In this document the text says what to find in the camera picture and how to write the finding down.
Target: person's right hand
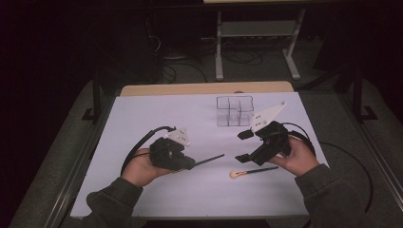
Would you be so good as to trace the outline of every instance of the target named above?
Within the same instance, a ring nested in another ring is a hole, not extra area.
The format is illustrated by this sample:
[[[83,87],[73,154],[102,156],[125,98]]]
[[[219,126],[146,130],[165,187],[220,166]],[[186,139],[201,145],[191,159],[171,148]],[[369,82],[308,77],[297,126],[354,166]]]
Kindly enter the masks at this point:
[[[290,156],[285,156],[281,152],[281,156],[273,157],[269,160],[270,163],[276,164],[296,176],[301,176],[319,165],[317,158],[302,140],[292,136],[288,136],[288,139],[291,146]]]

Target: table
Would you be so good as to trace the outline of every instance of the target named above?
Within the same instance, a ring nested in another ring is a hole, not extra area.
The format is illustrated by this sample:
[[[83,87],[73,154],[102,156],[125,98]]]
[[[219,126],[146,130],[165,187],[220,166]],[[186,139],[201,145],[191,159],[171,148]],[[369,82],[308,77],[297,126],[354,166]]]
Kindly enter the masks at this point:
[[[133,217],[257,219],[307,215],[294,176],[281,168],[236,180],[229,178],[231,170],[259,168],[251,162],[239,163],[234,157],[251,153],[261,142],[256,137],[247,141],[237,138],[248,127],[216,126],[218,96],[252,96],[256,110],[285,100],[288,105],[275,120],[303,127],[311,137],[319,161],[327,163],[302,102],[287,82],[131,85],[115,101],[70,215],[89,214],[86,195],[116,179],[128,151],[149,130],[161,125],[186,127],[191,145],[184,153],[196,161],[219,154],[225,156],[190,171],[154,180],[144,188]],[[161,136],[156,134],[144,147]],[[270,166],[274,165],[266,163],[262,167]]]

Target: dark background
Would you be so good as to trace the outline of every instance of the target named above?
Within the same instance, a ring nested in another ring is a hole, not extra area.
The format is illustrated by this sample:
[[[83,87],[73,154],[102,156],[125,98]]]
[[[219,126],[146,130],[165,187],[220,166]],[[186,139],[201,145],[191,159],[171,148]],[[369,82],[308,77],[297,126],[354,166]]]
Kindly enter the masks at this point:
[[[148,29],[196,57],[200,37],[215,35],[211,11],[150,17],[84,10],[113,4],[117,1],[0,3],[0,227],[10,223],[72,104],[95,73],[108,93],[128,84],[152,84],[160,79],[159,57],[150,51]],[[356,61],[401,122],[402,11],[401,3],[385,1],[340,10],[312,7],[299,37],[325,39],[331,34],[316,67],[331,70]],[[144,20],[151,25],[146,27]]]

